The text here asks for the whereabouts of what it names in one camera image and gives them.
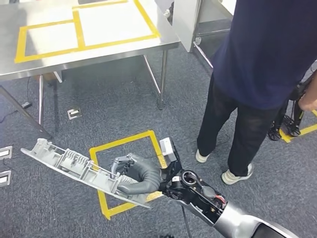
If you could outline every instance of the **silver robot arm segment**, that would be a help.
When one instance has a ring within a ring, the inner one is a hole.
[[[183,170],[170,138],[160,141],[165,160],[159,190],[214,227],[226,238],[298,238],[279,224],[248,215],[193,171]]]

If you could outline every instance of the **human hand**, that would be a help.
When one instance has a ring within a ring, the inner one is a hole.
[[[310,111],[317,109],[317,100],[309,102],[309,100],[307,100],[307,98],[305,97],[305,95],[303,95],[301,99],[300,99],[300,101],[298,102],[298,105],[300,107],[300,109],[303,111],[310,112]]]

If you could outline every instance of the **stainless steel table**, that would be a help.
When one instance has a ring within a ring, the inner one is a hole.
[[[39,78],[38,123],[0,85],[0,93],[42,127],[44,73],[143,55],[162,108],[167,53],[180,40],[154,0],[42,0],[0,5],[0,83]],[[145,56],[163,51],[160,86]]]

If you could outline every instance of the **black pants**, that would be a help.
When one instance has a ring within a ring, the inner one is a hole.
[[[216,147],[217,136],[230,114],[238,108],[235,136],[228,159],[228,166],[235,176],[246,176],[248,165],[257,154],[279,108],[260,110],[243,105],[223,94],[214,84],[211,76],[207,106],[197,139],[202,156]]]

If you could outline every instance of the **red wire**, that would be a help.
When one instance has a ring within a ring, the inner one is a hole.
[[[216,195],[216,198],[218,198],[219,200],[220,200],[222,203],[225,205],[226,204],[226,200],[222,196]]]

